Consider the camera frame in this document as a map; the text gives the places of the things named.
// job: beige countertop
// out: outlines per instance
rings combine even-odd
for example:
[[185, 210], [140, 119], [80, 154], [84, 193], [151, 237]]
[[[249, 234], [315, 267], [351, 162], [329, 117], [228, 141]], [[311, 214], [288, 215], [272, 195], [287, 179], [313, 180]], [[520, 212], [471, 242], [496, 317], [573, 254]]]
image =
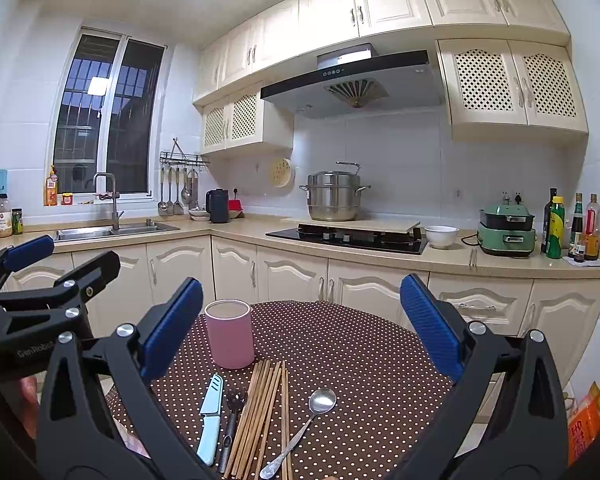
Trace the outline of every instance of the beige countertop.
[[[120, 246], [177, 240], [203, 235], [213, 235], [229, 240], [256, 244], [259, 246], [331, 258], [344, 262], [355, 262], [405, 270], [425, 270], [447, 274], [474, 276], [495, 276], [501, 278], [567, 278], [586, 279], [600, 278], [600, 267], [579, 268], [564, 260], [550, 260], [536, 247], [528, 258], [507, 258], [491, 256], [477, 250], [477, 265], [469, 267], [471, 247], [458, 241], [446, 250], [439, 250], [427, 245], [421, 255], [387, 253], [362, 249], [333, 247], [310, 242], [272, 238], [266, 233], [289, 229], [297, 225], [297, 221], [271, 216], [249, 216], [248, 218], [231, 220], [227, 224], [211, 224], [210, 222], [193, 222], [184, 217], [159, 219], [158, 221], [178, 227], [178, 231], [166, 231], [145, 235], [127, 235], [96, 240], [76, 240], [56, 242], [54, 253], [67, 253], [90, 249], [115, 248]], [[8, 238], [0, 238], [0, 248], [21, 244], [38, 236], [49, 234], [54, 230], [26, 232]]]

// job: white bowl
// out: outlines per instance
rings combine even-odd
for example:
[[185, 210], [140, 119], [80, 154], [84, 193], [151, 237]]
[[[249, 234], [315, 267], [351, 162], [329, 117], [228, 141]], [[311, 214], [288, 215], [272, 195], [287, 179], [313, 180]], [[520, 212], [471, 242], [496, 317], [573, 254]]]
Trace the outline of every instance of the white bowl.
[[211, 218], [211, 215], [204, 209], [189, 209], [189, 216], [196, 222], [206, 222]]
[[427, 240], [436, 249], [445, 249], [453, 245], [459, 230], [457, 227], [447, 225], [432, 225], [424, 228]]

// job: green appliance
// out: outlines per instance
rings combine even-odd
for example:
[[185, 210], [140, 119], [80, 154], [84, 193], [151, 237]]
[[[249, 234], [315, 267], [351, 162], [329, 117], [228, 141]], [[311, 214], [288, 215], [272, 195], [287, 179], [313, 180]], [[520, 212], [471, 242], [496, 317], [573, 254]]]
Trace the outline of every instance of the green appliance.
[[536, 246], [534, 215], [516, 195], [515, 204], [509, 196], [502, 203], [480, 210], [478, 243], [482, 250], [494, 256], [529, 256]]

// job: green bottle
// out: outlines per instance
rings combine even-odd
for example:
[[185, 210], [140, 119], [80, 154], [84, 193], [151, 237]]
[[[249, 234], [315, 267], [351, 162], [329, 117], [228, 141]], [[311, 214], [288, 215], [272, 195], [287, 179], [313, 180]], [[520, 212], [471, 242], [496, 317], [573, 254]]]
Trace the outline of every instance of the green bottle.
[[564, 231], [564, 199], [561, 196], [554, 196], [552, 202], [546, 255], [552, 260], [559, 260], [562, 256], [560, 240]]

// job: brown tablecloth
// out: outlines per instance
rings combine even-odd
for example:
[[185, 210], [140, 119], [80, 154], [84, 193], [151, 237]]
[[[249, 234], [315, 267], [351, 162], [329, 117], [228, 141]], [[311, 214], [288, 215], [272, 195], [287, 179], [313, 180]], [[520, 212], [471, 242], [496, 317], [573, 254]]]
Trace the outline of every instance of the brown tablecloth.
[[[255, 304], [253, 330], [257, 360], [286, 359], [291, 436], [308, 418], [312, 391], [328, 386], [338, 396], [336, 407], [315, 419], [294, 450], [296, 480], [329, 475], [345, 480], [382, 478], [409, 452], [450, 388], [417, 335], [345, 306], [322, 301]], [[253, 365], [232, 371], [214, 364], [205, 320], [199, 316], [168, 373], [152, 388], [171, 421], [197, 449], [202, 430], [198, 412], [211, 375], [224, 377], [226, 395], [230, 389], [246, 390], [252, 370]], [[113, 416], [133, 432], [115, 388], [107, 401]], [[227, 418], [223, 404], [219, 439]], [[278, 391], [265, 464], [280, 453], [280, 430]]]

